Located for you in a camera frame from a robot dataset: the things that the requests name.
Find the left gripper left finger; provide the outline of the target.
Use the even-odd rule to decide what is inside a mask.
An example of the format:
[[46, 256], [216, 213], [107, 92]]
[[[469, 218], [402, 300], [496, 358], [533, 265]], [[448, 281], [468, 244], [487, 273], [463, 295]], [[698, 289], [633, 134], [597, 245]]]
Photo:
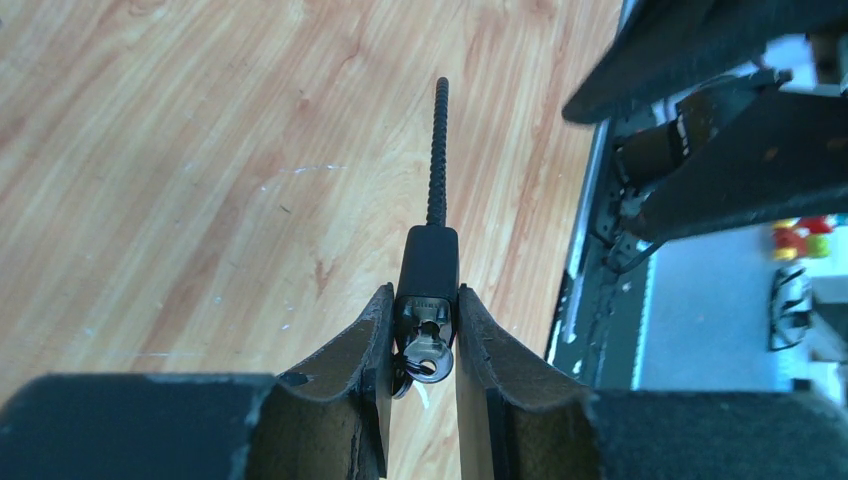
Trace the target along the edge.
[[392, 392], [391, 284], [357, 319], [280, 374], [263, 399], [249, 479], [381, 479], [388, 470]]

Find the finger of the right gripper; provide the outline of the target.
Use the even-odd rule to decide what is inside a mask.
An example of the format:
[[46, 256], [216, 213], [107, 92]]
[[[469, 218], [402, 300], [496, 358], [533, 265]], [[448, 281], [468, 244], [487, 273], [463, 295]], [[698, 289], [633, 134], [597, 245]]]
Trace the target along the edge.
[[846, 17], [844, 1], [637, 1], [562, 117], [592, 125], [628, 115], [748, 61], [777, 38]]
[[664, 243], [846, 210], [846, 98], [776, 90], [754, 100], [622, 224]]

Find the small keys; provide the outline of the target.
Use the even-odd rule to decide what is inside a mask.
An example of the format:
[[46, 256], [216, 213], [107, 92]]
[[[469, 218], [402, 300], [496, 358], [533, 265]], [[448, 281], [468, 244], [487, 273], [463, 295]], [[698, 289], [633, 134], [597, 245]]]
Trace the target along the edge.
[[424, 322], [413, 330], [413, 338], [393, 355], [392, 397], [403, 398], [414, 382], [435, 384], [452, 372], [451, 347], [440, 336], [435, 322]]

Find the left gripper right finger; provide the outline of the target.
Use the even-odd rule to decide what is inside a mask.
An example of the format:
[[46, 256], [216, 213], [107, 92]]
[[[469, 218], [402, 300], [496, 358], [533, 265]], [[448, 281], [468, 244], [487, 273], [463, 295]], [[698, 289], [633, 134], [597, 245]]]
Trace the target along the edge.
[[585, 385], [547, 364], [459, 288], [456, 395], [464, 479], [594, 479]]

